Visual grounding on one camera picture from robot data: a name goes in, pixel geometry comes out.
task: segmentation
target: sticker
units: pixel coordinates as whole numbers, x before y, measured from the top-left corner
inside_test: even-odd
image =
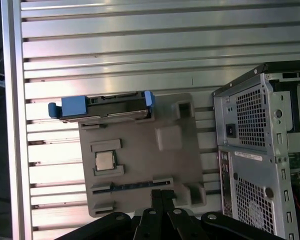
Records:
[[[254,154],[250,154],[250,153],[235,151],[234,155],[243,157],[243,158],[247,158],[247,159],[262,161],[262,156],[258,156],[258,155],[254,155]]]

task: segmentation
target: perforated metal panel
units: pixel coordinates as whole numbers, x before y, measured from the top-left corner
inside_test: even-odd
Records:
[[[237,98],[238,132],[241,144],[265,147],[266,110],[260,89]]]
[[[273,206],[263,188],[239,177],[235,189],[239,220],[274,234]]]

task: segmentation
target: screw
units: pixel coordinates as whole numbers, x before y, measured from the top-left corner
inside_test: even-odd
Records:
[[[217,216],[214,215],[214,214],[209,214],[209,215],[208,215],[208,219],[210,219],[210,220],[216,220],[216,219],[217,219]]]
[[[175,210],[173,210],[173,213],[174,213],[174,214],[181,214],[182,211],[181,211],[180,209],[175,209]]]
[[[115,220],[123,220],[123,219],[125,219],[125,217],[124,216],[117,216],[116,218],[115,218]]]

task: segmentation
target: computer tower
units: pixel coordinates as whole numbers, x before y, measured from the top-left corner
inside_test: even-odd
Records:
[[[223,213],[299,239],[300,61],[261,64],[212,95]]]

